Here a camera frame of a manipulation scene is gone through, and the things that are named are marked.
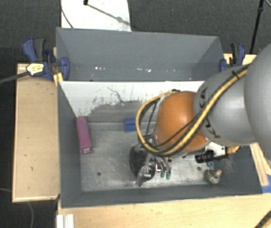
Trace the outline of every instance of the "purple object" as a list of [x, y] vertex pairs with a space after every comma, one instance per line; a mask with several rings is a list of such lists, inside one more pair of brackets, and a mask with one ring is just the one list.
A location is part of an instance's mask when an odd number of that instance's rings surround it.
[[77, 133], [79, 149], [81, 154], [93, 153], [92, 143], [89, 134], [89, 128], [87, 124], [87, 119], [85, 116], [80, 116], [77, 118]]

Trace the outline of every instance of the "gray box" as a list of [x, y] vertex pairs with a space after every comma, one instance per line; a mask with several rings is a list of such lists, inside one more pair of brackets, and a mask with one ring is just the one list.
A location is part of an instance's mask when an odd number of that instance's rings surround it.
[[[218, 38], [58, 28], [57, 54], [71, 63], [69, 80], [58, 87], [63, 208], [261, 193], [249, 147], [215, 162], [224, 172], [216, 186], [203, 180], [208, 167], [193, 158], [175, 160], [179, 168], [171, 182], [154, 177], [141, 188], [133, 185], [127, 156], [137, 137], [124, 132], [124, 118], [134, 117], [160, 91], [196, 91], [218, 72], [223, 57]], [[95, 150], [86, 156], [78, 147], [80, 115], [87, 116]]]
[[57, 28], [56, 48], [69, 80], [206, 80], [223, 58], [218, 37], [165, 33]]

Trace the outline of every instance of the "blue tape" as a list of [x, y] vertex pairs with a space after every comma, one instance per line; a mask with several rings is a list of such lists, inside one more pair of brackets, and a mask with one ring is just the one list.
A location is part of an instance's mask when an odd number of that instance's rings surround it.
[[271, 175], [267, 174], [268, 180], [269, 180], [269, 185], [261, 187], [263, 193], [271, 193]]

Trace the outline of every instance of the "wooden board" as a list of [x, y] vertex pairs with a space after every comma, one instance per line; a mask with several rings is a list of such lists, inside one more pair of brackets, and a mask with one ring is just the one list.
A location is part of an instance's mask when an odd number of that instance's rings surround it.
[[[18, 73], [26, 65], [18, 65]], [[54, 82], [17, 81], [12, 201], [54, 200], [59, 194], [59, 153]]]

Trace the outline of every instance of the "gray floor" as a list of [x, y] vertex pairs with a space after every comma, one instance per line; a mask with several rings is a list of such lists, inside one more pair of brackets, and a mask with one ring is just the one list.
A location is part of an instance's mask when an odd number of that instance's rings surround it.
[[[0, 0], [0, 79], [27, 60], [21, 42], [45, 37], [55, 45], [60, 26], [60, 0]], [[224, 52], [240, 42], [249, 51], [259, 0], [128, 0], [132, 30], [220, 37]], [[271, 42], [271, 9], [265, 4], [254, 52]], [[11, 188], [14, 136], [14, 83], [0, 85], [0, 188]], [[33, 203], [34, 225], [54, 226], [55, 203]], [[27, 205], [11, 205], [10, 195], [0, 191], [0, 228], [29, 227]]]

